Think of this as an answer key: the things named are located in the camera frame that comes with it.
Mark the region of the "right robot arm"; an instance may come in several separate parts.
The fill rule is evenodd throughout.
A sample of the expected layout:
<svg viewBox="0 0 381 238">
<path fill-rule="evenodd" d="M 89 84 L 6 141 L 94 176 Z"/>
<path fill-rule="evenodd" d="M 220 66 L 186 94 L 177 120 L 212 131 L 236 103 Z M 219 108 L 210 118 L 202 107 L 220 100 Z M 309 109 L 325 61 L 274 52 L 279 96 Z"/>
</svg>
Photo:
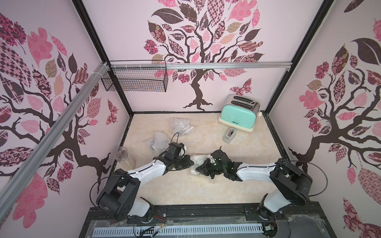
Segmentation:
<svg viewBox="0 0 381 238">
<path fill-rule="evenodd" d="M 267 213 L 276 213 L 289 204 L 305 205 L 313 183 L 313 179 L 291 161 L 278 159 L 275 163 L 260 165 L 233 162 L 221 149 L 211 153 L 195 170 L 211 179 L 223 175 L 231 181 L 273 183 L 276 190 L 264 195 L 259 205 L 259 211 Z"/>
</svg>

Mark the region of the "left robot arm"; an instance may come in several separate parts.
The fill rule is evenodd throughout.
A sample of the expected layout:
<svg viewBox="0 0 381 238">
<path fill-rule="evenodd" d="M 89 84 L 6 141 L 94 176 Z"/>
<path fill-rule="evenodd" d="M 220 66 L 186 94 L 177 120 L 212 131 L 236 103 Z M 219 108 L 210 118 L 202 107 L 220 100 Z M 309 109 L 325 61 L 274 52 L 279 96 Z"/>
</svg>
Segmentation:
<svg viewBox="0 0 381 238">
<path fill-rule="evenodd" d="M 169 171 L 181 171 L 193 165 L 190 155 L 174 157 L 172 160 L 157 156 L 151 163 L 138 169 L 118 169 L 98 195 L 96 205 L 118 222 L 126 220 L 128 216 L 150 220 L 153 204 L 137 197 L 140 187 Z"/>
</svg>

